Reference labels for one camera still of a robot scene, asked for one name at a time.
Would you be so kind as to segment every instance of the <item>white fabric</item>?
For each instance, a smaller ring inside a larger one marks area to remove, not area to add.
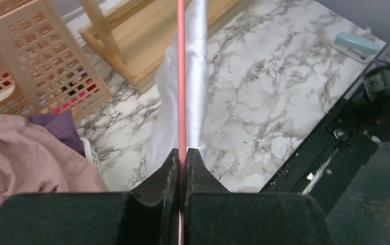
[[[207,111],[207,5],[208,0],[192,0],[186,9],[186,134],[187,147],[197,148],[204,158],[206,146],[201,132]],[[177,35],[156,73],[162,108],[150,137],[147,171],[151,174],[165,161],[173,148],[178,148],[177,121]]]

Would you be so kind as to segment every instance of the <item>marble surface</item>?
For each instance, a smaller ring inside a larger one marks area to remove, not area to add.
[[[76,31],[84,21],[68,26]],[[340,31],[383,44],[313,0],[255,0],[209,39],[205,163],[230,191],[260,190],[364,69],[330,47]],[[96,148],[110,189],[130,190],[148,177],[159,94],[136,93],[84,50],[115,96],[81,120],[79,132]]]

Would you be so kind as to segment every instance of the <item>pink rod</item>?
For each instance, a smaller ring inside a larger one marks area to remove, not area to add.
[[[177,0],[177,95],[179,118],[181,244],[184,244],[184,162],[186,160],[186,50],[184,0]]]
[[[179,115],[179,159],[186,160],[186,50],[184,0],[177,0],[177,83]]]

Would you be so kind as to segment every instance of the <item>purple fabric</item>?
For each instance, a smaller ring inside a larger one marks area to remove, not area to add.
[[[28,119],[46,128],[59,141],[85,157],[84,144],[76,131],[70,110],[52,114],[32,114]]]

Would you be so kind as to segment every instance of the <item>stapler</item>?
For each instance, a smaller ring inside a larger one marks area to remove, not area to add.
[[[373,60],[380,50],[378,43],[347,32],[338,33],[332,47],[362,64]]]

